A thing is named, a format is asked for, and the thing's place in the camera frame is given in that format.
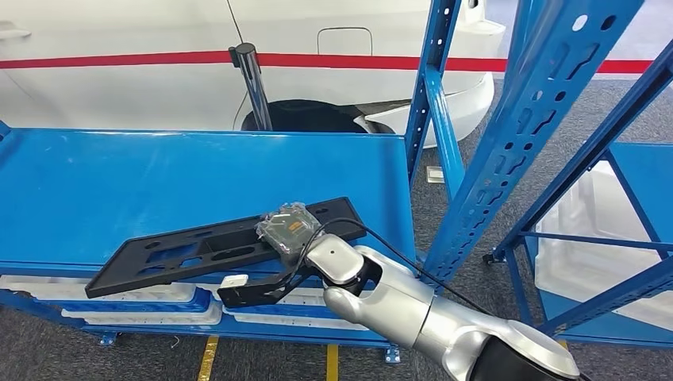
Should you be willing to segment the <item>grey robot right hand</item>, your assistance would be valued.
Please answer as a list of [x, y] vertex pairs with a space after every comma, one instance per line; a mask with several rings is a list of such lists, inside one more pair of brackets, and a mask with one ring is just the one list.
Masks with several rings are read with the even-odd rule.
[[256, 224], [256, 233], [281, 255], [298, 256], [321, 226], [301, 202], [285, 203], [265, 214]]

